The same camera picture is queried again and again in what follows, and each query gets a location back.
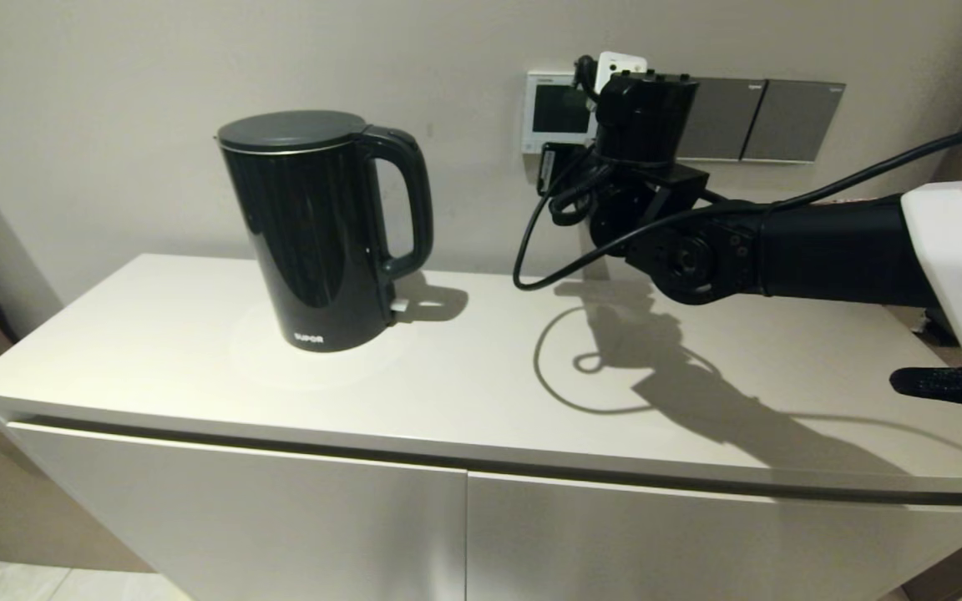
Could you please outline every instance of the supor logo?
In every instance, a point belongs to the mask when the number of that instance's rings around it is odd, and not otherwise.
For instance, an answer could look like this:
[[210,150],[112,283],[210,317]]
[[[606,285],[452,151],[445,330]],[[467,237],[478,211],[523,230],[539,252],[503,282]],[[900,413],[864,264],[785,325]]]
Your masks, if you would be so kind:
[[316,342],[318,343],[318,345],[325,345],[325,338],[321,336],[310,336],[307,334],[299,334],[298,331],[295,332],[295,339],[297,339],[300,342]]

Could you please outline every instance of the white wall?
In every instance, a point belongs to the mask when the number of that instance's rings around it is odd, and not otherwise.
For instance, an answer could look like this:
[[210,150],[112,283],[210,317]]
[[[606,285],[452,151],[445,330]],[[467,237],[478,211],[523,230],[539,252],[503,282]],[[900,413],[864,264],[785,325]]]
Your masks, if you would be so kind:
[[[848,84],[817,164],[709,166],[726,194],[794,194],[962,122],[962,0],[0,0],[0,210],[65,301],[139,252],[250,255],[211,135],[335,108],[419,138],[431,267],[508,271],[535,201],[516,149],[523,73],[604,49]],[[543,228],[529,270],[578,251]]]

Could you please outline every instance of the kettle lid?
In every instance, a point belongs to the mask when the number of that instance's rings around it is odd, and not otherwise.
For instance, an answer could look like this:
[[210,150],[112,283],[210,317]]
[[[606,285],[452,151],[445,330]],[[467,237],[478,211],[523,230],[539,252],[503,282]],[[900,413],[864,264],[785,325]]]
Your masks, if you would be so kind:
[[287,110],[240,119],[218,129],[221,148],[252,153],[313,151],[352,141],[366,128],[357,114]]

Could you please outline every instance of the wall switch panel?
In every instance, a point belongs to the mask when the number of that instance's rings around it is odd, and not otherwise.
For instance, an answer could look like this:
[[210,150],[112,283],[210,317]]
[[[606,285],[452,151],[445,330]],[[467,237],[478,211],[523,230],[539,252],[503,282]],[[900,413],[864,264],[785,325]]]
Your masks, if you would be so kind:
[[678,147],[679,159],[740,160],[767,81],[695,80],[700,87]]
[[843,93],[844,83],[768,80],[741,159],[813,163]]

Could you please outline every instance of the cabinet top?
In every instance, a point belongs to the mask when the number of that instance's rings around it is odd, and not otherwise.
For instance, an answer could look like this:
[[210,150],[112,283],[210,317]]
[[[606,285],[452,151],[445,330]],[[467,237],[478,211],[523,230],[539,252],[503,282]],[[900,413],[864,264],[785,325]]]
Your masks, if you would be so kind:
[[350,351],[280,337],[257,263],[142,255],[0,358],[0,410],[377,452],[859,491],[962,492],[962,407],[889,374],[939,359],[877,306],[646,282],[397,283]]

